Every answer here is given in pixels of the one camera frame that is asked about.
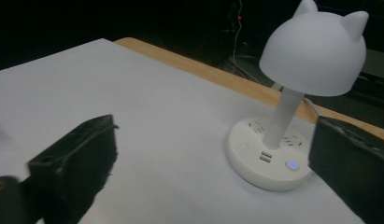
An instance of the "power button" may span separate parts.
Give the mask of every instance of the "power button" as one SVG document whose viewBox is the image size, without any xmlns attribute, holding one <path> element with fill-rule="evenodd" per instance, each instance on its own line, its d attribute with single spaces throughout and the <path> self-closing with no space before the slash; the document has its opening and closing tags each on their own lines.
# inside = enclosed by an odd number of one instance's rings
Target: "power button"
<svg viewBox="0 0 384 224">
<path fill-rule="evenodd" d="M 296 161 L 286 161 L 285 165 L 288 167 L 288 169 L 290 169 L 292 171 L 299 170 L 299 165 L 297 164 Z"/>
</svg>

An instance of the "white lamp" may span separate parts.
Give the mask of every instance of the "white lamp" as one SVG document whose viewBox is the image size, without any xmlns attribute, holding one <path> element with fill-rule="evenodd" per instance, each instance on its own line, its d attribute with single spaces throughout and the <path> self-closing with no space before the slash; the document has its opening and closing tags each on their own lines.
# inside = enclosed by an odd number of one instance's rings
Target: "white lamp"
<svg viewBox="0 0 384 224">
<path fill-rule="evenodd" d="M 346 17 L 318 12 L 303 0 L 264 48 L 259 66 L 283 91 L 272 119 L 239 121 L 228 136 L 226 155 L 249 183 L 270 190 L 299 187 L 310 176 L 309 142 L 289 128 L 305 94 L 335 96 L 349 91 L 366 55 L 364 11 Z"/>
</svg>

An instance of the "black device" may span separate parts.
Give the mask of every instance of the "black device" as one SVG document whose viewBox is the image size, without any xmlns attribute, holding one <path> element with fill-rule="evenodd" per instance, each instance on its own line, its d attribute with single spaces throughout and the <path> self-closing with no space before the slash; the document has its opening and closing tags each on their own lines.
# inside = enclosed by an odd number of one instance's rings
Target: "black device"
<svg viewBox="0 0 384 224">
<path fill-rule="evenodd" d="M 117 159 L 112 115 L 90 119 L 28 161 L 30 176 L 0 176 L 0 224 L 78 223 Z"/>
<path fill-rule="evenodd" d="M 365 223 L 384 224 L 384 140 L 319 117 L 309 166 Z"/>
</svg>

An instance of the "white table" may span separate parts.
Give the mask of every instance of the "white table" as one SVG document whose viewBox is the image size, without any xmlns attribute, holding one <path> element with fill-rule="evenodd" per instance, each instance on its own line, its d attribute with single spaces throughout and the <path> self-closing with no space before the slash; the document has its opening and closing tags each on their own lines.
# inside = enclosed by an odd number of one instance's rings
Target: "white table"
<svg viewBox="0 0 384 224">
<path fill-rule="evenodd" d="M 81 223 L 362 223 L 316 175 L 257 189 L 226 160 L 241 119 L 273 108 L 100 39 L 0 71 L 0 175 L 87 119 L 113 114 L 119 157 Z M 311 138 L 314 125 L 292 125 Z"/>
</svg>

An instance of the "lamp stem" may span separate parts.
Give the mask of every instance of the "lamp stem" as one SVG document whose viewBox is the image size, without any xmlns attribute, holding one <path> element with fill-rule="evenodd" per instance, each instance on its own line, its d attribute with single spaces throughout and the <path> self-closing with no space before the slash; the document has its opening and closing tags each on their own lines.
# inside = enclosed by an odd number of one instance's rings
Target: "lamp stem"
<svg viewBox="0 0 384 224">
<path fill-rule="evenodd" d="M 299 107 L 305 95 L 299 91 L 293 91 L 286 87 L 283 88 L 281 97 L 274 115 L 268 126 L 263 144 L 270 149 L 278 149 L 284 133 L 287 131 L 294 113 Z"/>
</svg>

